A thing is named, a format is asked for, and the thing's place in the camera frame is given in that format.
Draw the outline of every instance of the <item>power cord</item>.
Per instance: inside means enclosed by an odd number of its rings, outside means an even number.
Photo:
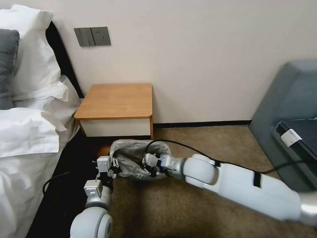
[[[46,193],[46,185],[50,182],[50,181],[52,181],[52,180],[54,180],[54,179],[56,179],[56,178],[58,178],[58,177],[60,177],[60,176],[63,176],[63,175],[67,175],[67,174],[70,174],[71,172],[66,172],[66,173],[63,173],[63,174],[59,174],[59,175],[56,175],[56,176],[54,176],[54,177],[51,177],[49,180],[47,180],[46,182],[45,182],[45,184],[43,185],[43,187],[42,187],[42,192],[43,192],[43,195],[45,195],[45,193]]]
[[[181,145],[181,146],[183,146],[183,147],[189,148],[189,149],[191,149],[191,150],[193,150],[193,151],[196,151],[197,153],[199,153],[199,154],[201,154],[201,155],[203,155],[203,156],[206,156],[207,158],[209,158],[209,159],[215,161],[215,162],[218,163],[218,164],[219,164],[219,163],[222,163],[222,164],[231,164],[231,165],[235,165],[235,166],[238,166],[238,167],[241,167],[241,168],[244,168],[244,169],[252,170],[252,169],[249,169],[249,168],[247,168],[247,167],[244,167],[244,166],[242,166],[242,165],[238,165],[238,164],[235,164],[235,163],[231,163],[231,162],[227,162],[227,161],[222,161],[222,160],[213,159],[212,157],[206,155],[205,153],[203,153],[203,152],[201,152],[201,151],[199,151],[199,150],[197,150],[197,149],[195,149],[195,148],[190,147],[189,145],[185,145],[185,144],[182,144],[182,143],[180,143],[180,142],[173,141],[173,140],[167,140],[167,139],[157,139],[157,140],[151,141],[151,142],[148,143],[148,145],[145,147],[145,152],[144,152],[144,154],[147,154],[147,152],[148,152],[149,147],[150,147],[151,144],[153,144],[153,143],[155,143],[155,142],[158,142],[158,141],[170,142],[170,143],[173,143],[173,144],[177,144],[177,145]],[[317,161],[316,161],[316,160],[297,160],[297,161],[292,161],[292,162],[288,162],[288,163],[281,164],[281,165],[279,165],[279,166],[276,166],[276,167],[273,168],[273,169],[269,169],[269,170],[262,171],[262,172],[261,172],[261,171],[256,171],[256,170],[252,170],[252,171],[258,172],[258,173],[261,173],[261,174],[269,174],[269,173],[274,172],[274,171],[277,171],[277,170],[279,170],[279,169],[281,169],[281,168],[283,168],[283,167],[285,167],[285,166],[294,165],[294,164],[300,164],[300,163],[305,163],[305,164],[312,163],[312,164],[315,164],[315,163],[317,163]]]

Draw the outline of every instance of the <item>white bedsheet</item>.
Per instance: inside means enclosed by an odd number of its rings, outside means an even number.
[[[58,132],[65,130],[48,111],[24,107],[0,110],[0,158],[57,153]]]
[[[66,143],[77,133],[73,114],[81,100],[70,81],[61,81],[68,86],[68,101],[56,98],[17,101],[17,107],[42,109],[52,113],[67,128],[59,132],[58,153],[39,153],[0,158],[0,181],[11,184],[0,191],[0,203],[7,214],[0,215],[0,238],[24,238],[32,224],[43,198],[42,186],[53,174]]]

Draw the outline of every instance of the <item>clear plastic bag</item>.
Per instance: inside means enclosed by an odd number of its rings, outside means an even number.
[[[151,140],[121,139],[112,143],[110,157],[118,159],[121,168],[119,176],[147,181],[166,178],[165,174],[150,177],[139,165],[144,157],[145,148],[150,142]],[[148,153],[170,155],[171,151],[167,144],[158,141],[149,146]]]

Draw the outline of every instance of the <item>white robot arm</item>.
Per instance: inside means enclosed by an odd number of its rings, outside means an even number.
[[[147,154],[150,161],[153,156]],[[199,154],[191,158],[161,158],[161,167],[176,178],[210,190],[277,220],[317,225],[317,192],[297,193],[281,180],[232,164],[221,163]]]
[[[200,154],[190,158],[175,158],[146,154],[144,170],[149,175],[166,173],[184,179],[187,183],[204,188],[277,220],[299,221],[317,225],[317,192],[297,193],[281,180],[252,170],[220,163]],[[113,170],[119,167],[117,160],[109,156],[97,160],[101,181],[89,180],[84,189],[88,196],[86,209],[74,219],[71,238],[107,238],[112,218],[108,215],[111,204],[109,179],[115,178]]]

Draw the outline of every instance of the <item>wooden tabletop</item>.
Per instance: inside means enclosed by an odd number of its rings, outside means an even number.
[[[132,119],[152,116],[151,84],[96,84],[89,89],[75,118]]]

